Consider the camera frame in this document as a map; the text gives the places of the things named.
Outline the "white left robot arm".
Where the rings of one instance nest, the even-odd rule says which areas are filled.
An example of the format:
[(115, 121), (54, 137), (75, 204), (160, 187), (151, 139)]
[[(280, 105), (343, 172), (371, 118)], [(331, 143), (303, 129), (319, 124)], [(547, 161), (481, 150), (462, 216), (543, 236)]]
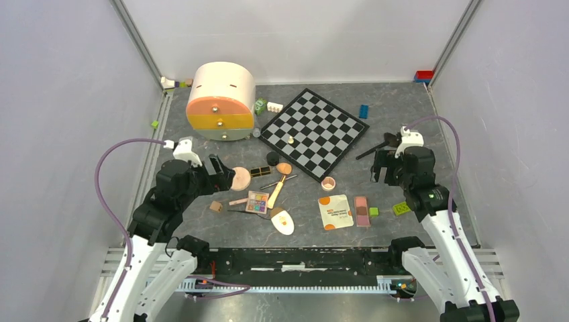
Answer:
[(186, 160), (169, 160), (162, 165), (155, 186), (134, 211), (119, 268), (90, 321), (153, 321), (188, 275), (210, 267), (211, 256), (206, 252), (209, 244), (186, 235), (179, 239), (166, 267), (149, 279), (189, 205), (197, 197), (231, 188), (235, 170), (215, 154), (209, 160), (213, 173)]

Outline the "black fan brush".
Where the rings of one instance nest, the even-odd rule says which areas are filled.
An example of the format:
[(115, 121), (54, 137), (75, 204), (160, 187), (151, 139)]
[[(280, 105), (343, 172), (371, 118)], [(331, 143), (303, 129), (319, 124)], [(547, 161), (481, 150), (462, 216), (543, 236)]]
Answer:
[(364, 153), (358, 155), (356, 157), (356, 160), (359, 160), (367, 155), (370, 155), (371, 153), (374, 153), (377, 149), (381, 149), (381, 148), (385, 148), (385, 147), (392, 147), (392, 148), (397, 148), (399, 146), (399, 144), (401, 143), (401, 135), (400, 134), (393, 134), (393, 133), (389, 133), (386, 132), (383, 134), (383, 142), (379, 143), (376, 146), (373, 146), (371, 149), (365, 151)]

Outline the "small green cube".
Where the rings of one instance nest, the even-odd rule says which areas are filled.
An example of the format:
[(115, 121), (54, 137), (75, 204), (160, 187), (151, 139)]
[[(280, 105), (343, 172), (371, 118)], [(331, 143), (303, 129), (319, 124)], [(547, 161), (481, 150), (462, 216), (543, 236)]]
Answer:
[(378, 207), (369, 207), (368, 214), (370, 217), (377, 217), (379, 215)]

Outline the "black grey chessboard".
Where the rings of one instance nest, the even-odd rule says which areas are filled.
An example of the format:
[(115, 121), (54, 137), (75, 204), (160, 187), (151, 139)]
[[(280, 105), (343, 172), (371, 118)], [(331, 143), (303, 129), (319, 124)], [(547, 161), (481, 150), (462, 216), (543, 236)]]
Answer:
[[(368, 124), (306, 88), (260, 130), (260, 141), (321, 182), (368, 129)], [(290, 136), (293, 144), (288, 143)]]

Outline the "black round cap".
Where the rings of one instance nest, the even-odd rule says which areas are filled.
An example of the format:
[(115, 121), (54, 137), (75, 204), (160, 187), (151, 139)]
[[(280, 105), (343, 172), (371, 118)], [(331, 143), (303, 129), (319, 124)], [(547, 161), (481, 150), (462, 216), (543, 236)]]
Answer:
[(269, 166), (276, 166), (279, 163), (280, 156), (276, 152), (269, 152), (266, 155), (266, 161)]

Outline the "blue lego brick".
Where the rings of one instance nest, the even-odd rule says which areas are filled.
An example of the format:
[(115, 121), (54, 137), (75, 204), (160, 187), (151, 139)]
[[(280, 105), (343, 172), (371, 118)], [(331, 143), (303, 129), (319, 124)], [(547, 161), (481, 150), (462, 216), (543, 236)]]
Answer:
[(369, 106), (361, 105), (359, 108), (358, 117), (360, 119), (368, 119), (368, 111), (369, 111)]

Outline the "green toy block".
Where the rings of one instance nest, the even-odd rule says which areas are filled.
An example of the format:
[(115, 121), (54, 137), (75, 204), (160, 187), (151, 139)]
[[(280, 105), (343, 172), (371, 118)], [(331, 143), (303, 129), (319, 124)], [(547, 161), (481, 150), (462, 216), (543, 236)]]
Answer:
[(267, 108), (268, 101), (263, 98), (258, 98), (254, 104), (254, 112), (256, 115), (261, 115)]

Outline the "white orange sachet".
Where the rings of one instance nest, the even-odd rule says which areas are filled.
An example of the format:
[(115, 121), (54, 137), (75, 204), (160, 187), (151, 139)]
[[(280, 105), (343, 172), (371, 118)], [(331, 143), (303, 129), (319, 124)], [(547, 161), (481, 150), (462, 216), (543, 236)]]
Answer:
[(354, 219), (346, 195), (333, 195), (318, 199), (323, 228), (326, 231), (352, 227)]

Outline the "small wooden cube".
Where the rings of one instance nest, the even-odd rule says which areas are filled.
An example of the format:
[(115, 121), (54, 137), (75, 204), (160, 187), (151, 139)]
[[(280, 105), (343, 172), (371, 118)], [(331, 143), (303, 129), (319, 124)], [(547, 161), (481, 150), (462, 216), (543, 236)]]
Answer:
[(218, 201), (213, 201), (210, 204), (209, 209), (216, 212), (216, 213), (220, 213), (223, 211), (223, 205)]

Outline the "round pink compact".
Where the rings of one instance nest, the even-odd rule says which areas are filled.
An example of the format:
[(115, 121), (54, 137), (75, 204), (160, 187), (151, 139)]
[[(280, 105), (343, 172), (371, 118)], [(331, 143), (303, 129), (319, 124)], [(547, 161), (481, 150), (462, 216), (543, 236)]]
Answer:
[(243, 191), (248, 188), (252, 180), (249, 170), (240, 166), (234, 167), (232, 170), (235, 172), (235, 175), (230, 189), (233, 191)]

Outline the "white lego brick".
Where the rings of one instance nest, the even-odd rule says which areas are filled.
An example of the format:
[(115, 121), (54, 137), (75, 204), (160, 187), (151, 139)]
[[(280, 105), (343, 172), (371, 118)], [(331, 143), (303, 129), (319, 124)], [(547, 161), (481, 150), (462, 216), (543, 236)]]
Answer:
[(279, 103), (267, 102), (266, 109), (272, 113), (280, 113), (283, 110), (284, 105)]

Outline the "colourful eyeshadow palette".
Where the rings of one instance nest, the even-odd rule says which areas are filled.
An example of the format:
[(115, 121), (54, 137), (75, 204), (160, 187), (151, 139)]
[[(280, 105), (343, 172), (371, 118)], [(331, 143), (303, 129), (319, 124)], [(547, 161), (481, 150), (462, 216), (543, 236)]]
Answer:
[(246, 202), (246, 211), (249, 213), (265, 215), (267, 213), (267, 201), (269, 196), (270, 195), (268, 193), (249, 191), (248, 200)]

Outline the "small round pink jar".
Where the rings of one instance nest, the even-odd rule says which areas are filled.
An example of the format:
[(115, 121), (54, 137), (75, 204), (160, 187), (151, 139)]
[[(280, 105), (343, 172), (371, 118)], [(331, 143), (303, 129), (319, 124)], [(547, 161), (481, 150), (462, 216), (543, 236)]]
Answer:
[(336, 187), (336, 180), (327, 176), (321, 181), (321, 187), (324, 191), (332, 191)]

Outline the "wooden handle makeup brush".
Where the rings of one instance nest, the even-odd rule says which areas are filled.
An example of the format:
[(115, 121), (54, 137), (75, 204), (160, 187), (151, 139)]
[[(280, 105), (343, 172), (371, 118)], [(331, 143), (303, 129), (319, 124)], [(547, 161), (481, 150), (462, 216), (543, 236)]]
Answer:
[(276, 166), (277, 171), (282, 175), (280, 182), (275, 186), (273, 192), (270, 194), (267, 207), (273, 209), (276, 203), (277, 197), (284, 185), (285, 178), (292, 172), (293, 167), (289, 163), (281, 162)]

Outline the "pink lip pencil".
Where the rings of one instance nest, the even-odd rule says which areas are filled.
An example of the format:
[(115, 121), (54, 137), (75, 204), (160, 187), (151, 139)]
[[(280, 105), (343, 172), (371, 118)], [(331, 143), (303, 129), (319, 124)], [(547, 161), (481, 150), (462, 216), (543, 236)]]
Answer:
[(247, 203), (248, 202), (248, 198), (243, 198), (243, 199), (238, 199), (238, 200), (233, 200), (230, 201), (228, 203), (229, 206), (234, 206), (234, 205), (239, 205), (239, 204), (243, 204), (243, 203)]

